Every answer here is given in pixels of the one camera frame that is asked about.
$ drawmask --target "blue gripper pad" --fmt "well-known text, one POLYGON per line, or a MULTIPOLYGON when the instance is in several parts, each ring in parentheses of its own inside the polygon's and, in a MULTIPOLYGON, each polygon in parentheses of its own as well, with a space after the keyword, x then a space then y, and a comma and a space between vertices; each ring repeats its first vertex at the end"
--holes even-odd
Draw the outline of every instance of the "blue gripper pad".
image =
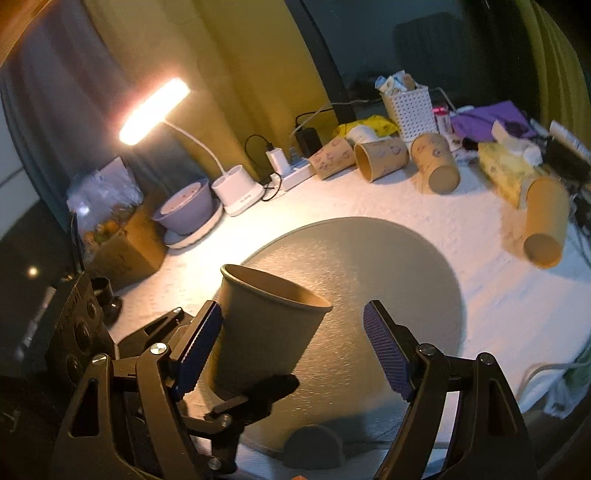
POLYGON ((410 401, 414 396, 410 381, 410 366, 394 339, 392 329, 395 327, 396 325, 393 327, 387 325, 387 320, 376 309, 374 302, 369 302, 363 308, 363 328, 382 365, 386 380, 392 390, 400 393, 405 401, 410 401))
POLYGON ((207 301, 171 353, 171 370, 174 372, 171 396, 174 401, 180 401, 197 386, 222 322, 222 308, 214 301, 207 301))

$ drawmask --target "paper cup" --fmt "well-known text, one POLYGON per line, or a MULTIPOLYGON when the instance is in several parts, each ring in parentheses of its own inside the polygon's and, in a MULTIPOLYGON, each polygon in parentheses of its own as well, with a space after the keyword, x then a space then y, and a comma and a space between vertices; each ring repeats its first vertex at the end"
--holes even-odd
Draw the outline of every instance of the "paper cup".
POLYGON ((560 263, 569 212, 569 193, 558 180, 541 177, 531 184, 523 250, 536 266, 551 268, 560 263))
POLYGON ((316 174, 325 179, 355 163, 353 148, 343 137, 336 137, 309 158, 316 174))
POLYGON ((355 145, 355 157, 361 175, 374 181, 408 164, 408 148, 399 138, 388 138, 355 145))
POLYGON ((460 184, 460 171, 445 137, 434 133, 417 137, 411 155, 433 192, 451 193, 460 184))
POLYGON ((223 329, 212 352, 209 384, 227 400, 273 375, 290 374, 332 304, 254 268, 224 265, 222 275, 217 301, 223 329))
POLYGON ((353 127, 347 134, 347 140, 353 145, 358 143, 370 143, 377 142, 379 137, 376 135, 375 130, 367 125, 357 125, 353 127))

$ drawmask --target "purple bowl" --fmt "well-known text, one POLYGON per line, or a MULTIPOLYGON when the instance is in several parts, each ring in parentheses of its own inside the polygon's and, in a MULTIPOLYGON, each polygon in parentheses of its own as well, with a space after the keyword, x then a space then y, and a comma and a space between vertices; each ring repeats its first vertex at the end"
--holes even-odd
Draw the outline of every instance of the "purple bowl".
POLYGON ((209 181, 204 179, 192 183, 170 197, 164 206, 168 213, 163 215, 160 207, 152 217, 154 220, 179 235, 197 231, 213 212, 209 181))

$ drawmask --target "white bottle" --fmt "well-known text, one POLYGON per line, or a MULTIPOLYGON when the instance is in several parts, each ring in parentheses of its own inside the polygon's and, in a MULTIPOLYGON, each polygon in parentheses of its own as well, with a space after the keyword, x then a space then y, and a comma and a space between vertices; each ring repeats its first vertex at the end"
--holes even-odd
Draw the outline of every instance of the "white bottle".
POLYGON ((587 163, 591 163, 591 151, 581 143, 581 140, 574 136, 574 133, 560 125, 556 120, 552 120, 550 124, 550 134, 587 163))

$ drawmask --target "white basket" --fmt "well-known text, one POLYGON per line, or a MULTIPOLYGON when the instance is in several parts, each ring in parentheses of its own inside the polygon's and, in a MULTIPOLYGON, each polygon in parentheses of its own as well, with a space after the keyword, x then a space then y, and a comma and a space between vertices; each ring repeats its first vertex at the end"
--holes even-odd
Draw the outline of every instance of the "white basket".
POLYGON ((412 142, 419 135, 437 132, 429 89, 417 84, 417 88, 394 95, 382 94, 388 116, 400 127, 400 138, 412 142))

